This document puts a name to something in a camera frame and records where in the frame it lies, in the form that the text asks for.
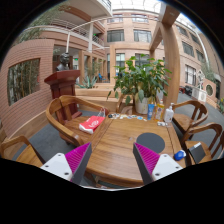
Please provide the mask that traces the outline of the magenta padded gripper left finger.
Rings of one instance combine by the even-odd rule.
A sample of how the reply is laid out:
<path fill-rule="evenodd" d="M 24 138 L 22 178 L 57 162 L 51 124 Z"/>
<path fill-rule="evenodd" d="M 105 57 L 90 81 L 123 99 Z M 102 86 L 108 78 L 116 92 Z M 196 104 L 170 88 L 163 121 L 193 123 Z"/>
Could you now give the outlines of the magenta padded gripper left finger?
<path fill-rule="evenodd" d="M 88 142 L 66 154 L 57 153 L 42 165 L 41 168 L 79 185 L 85 173 L 91 153 L 92 145 Z"/>

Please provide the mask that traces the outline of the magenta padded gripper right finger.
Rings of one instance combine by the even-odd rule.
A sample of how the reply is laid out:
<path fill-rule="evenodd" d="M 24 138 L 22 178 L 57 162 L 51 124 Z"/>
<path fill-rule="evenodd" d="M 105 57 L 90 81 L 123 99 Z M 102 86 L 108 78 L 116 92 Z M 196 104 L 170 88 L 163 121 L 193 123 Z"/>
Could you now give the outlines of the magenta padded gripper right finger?
<path fill-rule="evenodd" d="M 182 169 L 168 154 L 159 155 L 138 143 L 133 144 L 133 154 L 145 185 Z"/>

